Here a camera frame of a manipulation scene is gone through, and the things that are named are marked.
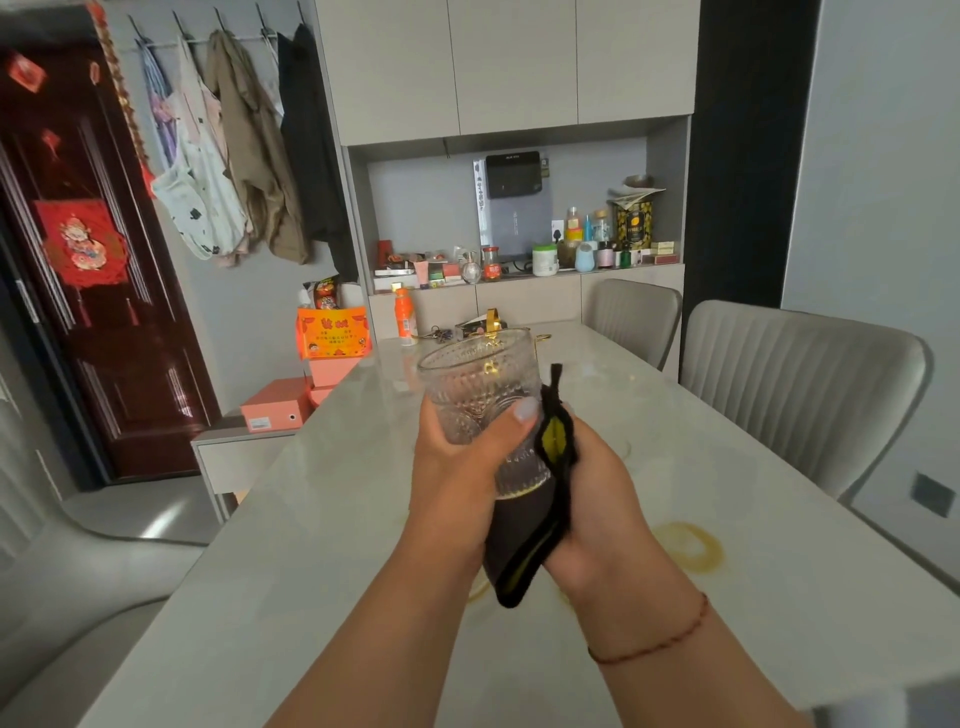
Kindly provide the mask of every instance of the red door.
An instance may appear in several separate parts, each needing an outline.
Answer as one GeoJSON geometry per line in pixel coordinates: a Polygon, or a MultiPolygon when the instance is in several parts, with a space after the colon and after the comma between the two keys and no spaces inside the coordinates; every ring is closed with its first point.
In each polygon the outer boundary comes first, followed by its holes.
{"type": "Polygon", "coordinates": [[[194,472],[190,440],[219,411],[103,55],[87,45],[23,55],[46,77],[34,93],[6,72],[11,54],[0,57],[0,205],[41,324],[114,480],[194,472]]]}

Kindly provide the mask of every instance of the wall socket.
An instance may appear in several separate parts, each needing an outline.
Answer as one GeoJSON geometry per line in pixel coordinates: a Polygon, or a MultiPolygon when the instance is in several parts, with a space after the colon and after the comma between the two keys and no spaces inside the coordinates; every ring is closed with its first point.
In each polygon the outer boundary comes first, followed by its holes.
{"type": "Polygon", "coordinates": [[[910,487],[910,498],[941,518],[960,519],[960,506],[955,505],[956,493],[929,475],[916,474],[910,487]]]}

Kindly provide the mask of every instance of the dining table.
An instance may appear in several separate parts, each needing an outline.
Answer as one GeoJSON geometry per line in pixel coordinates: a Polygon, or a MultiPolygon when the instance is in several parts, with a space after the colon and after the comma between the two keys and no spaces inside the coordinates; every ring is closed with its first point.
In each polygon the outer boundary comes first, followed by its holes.
{"type": "MultiPolygon", "coordinates": [[[[798,709],[960,673],[960,599],[733,422],[576,322],[532,326],[541,376],[623,459],[644,514],[798,709]]],[[[378,343],[186,575],[84,728],[260,728],[404,527],[438,344],[378,343]]],[[[541,570],[463,617],[438,726],[617,726],[577,619],[541,570]]]]}

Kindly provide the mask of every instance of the clothes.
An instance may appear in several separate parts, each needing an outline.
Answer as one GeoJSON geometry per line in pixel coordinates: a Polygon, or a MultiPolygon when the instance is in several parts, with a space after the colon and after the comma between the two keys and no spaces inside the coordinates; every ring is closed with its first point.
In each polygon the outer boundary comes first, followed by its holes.
{"type": "Polygon", "coordinates": [[[204,79],[220,100],[233,185],[253,225],[253,240],[296,263],[309,257],[300,202],[280,129],[250,56],[229,33],[214,31],[204,79]]]}
{"type": "Polygon", "coordinates": [[[217,146],[216,99],[201,81],[183,38],[178,58],[180,88],[165,104],[177,119],[177,155],[152,187],[194,255],[203,260],[216,256],[218,263],[232,265],[246,251],[247,215],[217,146]]]}
{"type": "Polygon", "coordinates": [[[284,110],[280,129],[300,193],[303,232],[308,239],[326,242],[343,282],[356,282],[356,255],[317,44],[301,23],[293,40],[277,36],[276,45],[284,110]]]}
{"type": "Polygon", "coordinates": [[[164,103],[173,93],[170,84],[156,62],[154,52],[139,39],[136,47],[140,52],[140,63],[143,65],[143,78],[147,85],[147,95],[150,97],[150,111],[154,118],[156,142],[163,151],[166,166],[174,163],[177,156],[177,122],[170,114],[164,103]]]}

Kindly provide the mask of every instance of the white drawer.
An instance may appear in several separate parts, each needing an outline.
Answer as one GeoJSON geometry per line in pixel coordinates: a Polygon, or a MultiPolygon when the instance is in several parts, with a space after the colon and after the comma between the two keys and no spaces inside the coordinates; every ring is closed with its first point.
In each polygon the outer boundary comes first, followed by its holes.
{"type": "Polygon", "coordinates": [[[203,461],[210,489],[217,495],[248,491],[274,464],[293,434],[198,445],[197,456],[203,461]]]}

